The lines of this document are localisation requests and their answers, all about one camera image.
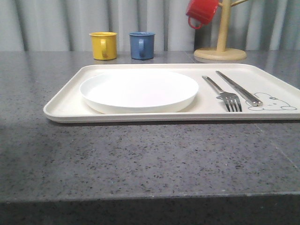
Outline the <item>red enamel mug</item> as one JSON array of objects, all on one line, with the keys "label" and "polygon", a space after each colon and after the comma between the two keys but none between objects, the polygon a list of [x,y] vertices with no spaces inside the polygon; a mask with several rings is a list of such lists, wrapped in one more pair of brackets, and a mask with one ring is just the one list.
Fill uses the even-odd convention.
[{"label": "red enamel mug", "polygon": [[[189,26],[197,30],[203,25],[210,23],[217,11],[218,6],[218,0],[190,0],[186,9],[186,16],[188,16]],[[194,26],[191,23],[192,18],[200,22],[200,25]]]}]

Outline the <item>silver metal fork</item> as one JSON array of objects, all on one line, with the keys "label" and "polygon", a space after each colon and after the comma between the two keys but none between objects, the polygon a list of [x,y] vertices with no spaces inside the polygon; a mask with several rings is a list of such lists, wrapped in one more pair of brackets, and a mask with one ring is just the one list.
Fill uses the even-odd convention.
[{"label": "silver metal fork", "polygon": [[228,112],[242,112],[241,102],[237,94],[224,91],[208,76],[202,76],[202,78],[216,90],[219,94],[217,98],[223,100]]}]

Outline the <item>blue enamel mug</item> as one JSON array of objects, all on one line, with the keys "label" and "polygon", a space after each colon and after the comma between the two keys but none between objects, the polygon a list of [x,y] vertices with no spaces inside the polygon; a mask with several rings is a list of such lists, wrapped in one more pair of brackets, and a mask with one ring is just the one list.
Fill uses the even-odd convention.
[{"label": "blue enamel mug", "polygon": [[154,58],[155,33],[137,31],[129,33],[131,58],[148,60]]}]

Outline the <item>yellow enamel mug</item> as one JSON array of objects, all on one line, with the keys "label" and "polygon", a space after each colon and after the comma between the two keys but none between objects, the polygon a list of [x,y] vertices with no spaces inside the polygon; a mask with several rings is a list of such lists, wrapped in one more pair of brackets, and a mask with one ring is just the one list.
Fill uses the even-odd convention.
[{"label": "yellow enamel mug", "polygon": [[89,35],[91,37],[94,59],[113,60],[117,58],[117,33],[93,32]]}]

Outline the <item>cream rabbit print tray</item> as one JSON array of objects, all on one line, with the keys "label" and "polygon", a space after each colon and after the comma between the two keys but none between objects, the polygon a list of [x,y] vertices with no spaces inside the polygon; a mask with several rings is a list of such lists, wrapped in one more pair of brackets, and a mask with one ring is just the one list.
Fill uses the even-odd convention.
[{"label": "cream rabbit print tray", "polygon": [[[101,114],[91,109],[80,94],[85,80],[106,72],[177,72],[199,84],[199,92],[187,108],[180,112]],[[261,107],[241,101],[242,112],[228,112],[217,93],[204,80],[210,77],[228,92],[232,88],[217,74],[222,72],[244,89],[257,96]],[[300,91],[275,76],[247,64],[111,64],[82,67],[44,106],[46,117],[58,123],[101,123],[181,120],[298,120]]]}]

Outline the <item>silver chopstick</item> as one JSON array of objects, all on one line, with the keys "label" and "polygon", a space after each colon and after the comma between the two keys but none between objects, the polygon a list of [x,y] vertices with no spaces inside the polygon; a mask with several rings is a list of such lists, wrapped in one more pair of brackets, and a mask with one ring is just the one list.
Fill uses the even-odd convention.
[{"label": "silver chopstick", "polygon": [[234,90],[236,90],[246,101],[250,103],[253,107],[259,107],[263,106],[263,102],[253,94],[251,94],[249,91],[244,89],[242,86],[237,84],[235,81],[227,77],[222,72],[216,70],[216,73],[220,75]]},{"label": "silver chopstick", "polygon": [[[237,84],[235,81],[227,77],[225,74],[223,74],[220,71],[216,71],[218,75],[220,75],[234,90],[236,90],[244,99],[246,99],[251,106],[258,107],[262,106],[262,101],[259,100],[257,97],[255,97],[253,94],[245,90],[243,87],[241,87],[239,84]],[[241,102],[239,97],[234,93],[229,93],[224,90],[222,90],[218,85],[216,86],[216,89],[220,93],[220,96],[227,100],[232,106],[236,108],[237,112],[242,111]]]}]

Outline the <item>white round plate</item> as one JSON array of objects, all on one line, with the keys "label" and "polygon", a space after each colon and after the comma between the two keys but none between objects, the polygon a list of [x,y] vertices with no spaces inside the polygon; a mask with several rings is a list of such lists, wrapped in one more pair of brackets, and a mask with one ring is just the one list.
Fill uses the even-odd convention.
[{"label": "white round plate", "polygon": [[104,113],[174,113],[189,106],[198,83],[169,71],[133,70],[103,72],[80,85],[92,109]]}]

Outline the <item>wooden mug tree stand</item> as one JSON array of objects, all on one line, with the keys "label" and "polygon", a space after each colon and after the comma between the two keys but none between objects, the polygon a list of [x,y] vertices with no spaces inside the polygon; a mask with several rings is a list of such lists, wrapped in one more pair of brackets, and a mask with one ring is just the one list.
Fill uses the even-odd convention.
[{"label": "wooden mug tree stand", "polygon": [[247,54],[244,50],[226,47],[231,8],[245,1],[247,0],[237,0],[235,2],[233,2],[232,0],[223,0],[218,4],[218,6],[222,8],[222,10],[217,47],[199,48],[194,51],[195,57],[207,60],[243,60],[247,57]]}]

